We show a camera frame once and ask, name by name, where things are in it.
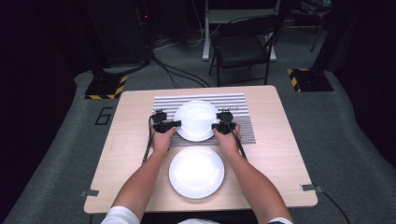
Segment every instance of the plate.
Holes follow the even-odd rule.
[[[177,133],[192,142],[201,142],[213,136],[212,123],[219,111],[205,101],[190,101],[175,113],[174,121],[181,120]]]
[[[181,196],[202,199],[220,187],[224,179],[224,164],[210,148],[187,147],[172,159],[169,179]]]

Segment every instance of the tabletop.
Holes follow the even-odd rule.
[[[241,125],[242,140],[245,138],[244,130],[246,135],[251,135],[245,142],[242,142],[248,161],[274,183],[287,207],[314,206],[318,202],[316,193],[301,190],[301,185],[311,184],[311,180],[276,88],[250,86],[124,92],[120,97],[93,177],[91,189],[98,190],[98,194],[87,197],[84,205],[85,212],[106,213],[123,183],[142,164],[149,137],[149,116],[153,114],[156,106],[167,105],[161,105],[161,101],[177,102],[178,99],[205,101],[206,99],[213,102],[215,97],[235,95],[242,97],[238,103],[242,105],[238,105],[235,109],[243,111],[240,116],[235,116],[235,121],[239,122],[238,120],[242,118],[241,122],[246,123],[246,125]],[[233,103],[216,105],[221,104],[216,101],[214,104],[215,107],[221,108],[235,107]],[[241,109],[243,104],[247,105],[247,108]],[[183,142],[178,138],[180,137],[176,133],[157,178],[147,212],[250,209],[233,170],[224,159],[216,141],[186,144],[187,140]],[[172,159],[189,145],[213,149],[219,154],[225,167],[224,180],[219,189],[212,195],[199,200],[180,196],[174,191],[169,181],[168,173]]]

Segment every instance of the gray carpet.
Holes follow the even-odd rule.
[[[339,203],[351,223],[394,223],[396,171],[378,154],[355,122],[353,108],[336,77],[326,72],[334,87],[330,92],[295,92],[291,86],[287,69],[310,67],[324,36],[325,33],[315,52],[310,53],[313,34],[282,30],[268,84],[278,90],[312,181]],[[215,86],[216,76],[207,74],[209,62],[201,59],[202,48],[203,43],[195,48],[175,44],[156,49],[154,53],[164,63]],[[110,71],[124,69],[126,67],[117,67]],[[263,69],[261,65],[254,66],[250,73],[257,76]],[[236,69],[223,83],[231,83],[240,74],[247,74],[247,77],[248,71]],[[200,87],[185,78],[174,79],[182,88]],[[90,188],[109,130],[109,124],[94,123],[105,106],[113,107],[106,112],[114,115],[119,101],[84,100],[91,80],[89,72],[76,77],[78,90],[64,124],[5,223],[89,223],[90,216],[83,211],[84,198],[79,194]],[[262,84],[259,80],[230,86]],[[157,64],[150,63],[128,76],[124,90],[173,88],[169,76]],[[346,223],[323,194],[318,195],[318,205],[290,211],[295,223]],[[92,223],[100,223],[103,217],[94,216]]]

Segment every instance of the forearm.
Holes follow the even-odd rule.
[[[165,154],[162,151],[154,151],[125,182],[112,206],[127,207],[141,220],[155,187],[164,157]]]
[[[238,183],[259,223],[275,217],[292,221],[288,208],[273,183],[239,153],[229,153],[227,160],[233,167]]]

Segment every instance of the hand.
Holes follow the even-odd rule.
[[[236,134],[236,136],[238,136],[239,140],[242,139],[242,135],[240,131],[241,131],[241,126],[238,123],[236,123],[233,132]],[[223,134],[223,133],[219,133],[218,130],[213,129],[213,134],[215,135],[216,138],[219,139],[219,145],[224,154],[233,153],[233,152],[239,153],[239,146],[236,144],[236,140],[233,137],[232,133]]]
[[[166,152],[171,144],[171,137],[176,132],[176,128],[168,130],[166,133],[157,133],[151,126],[152,148],[154,151]]]

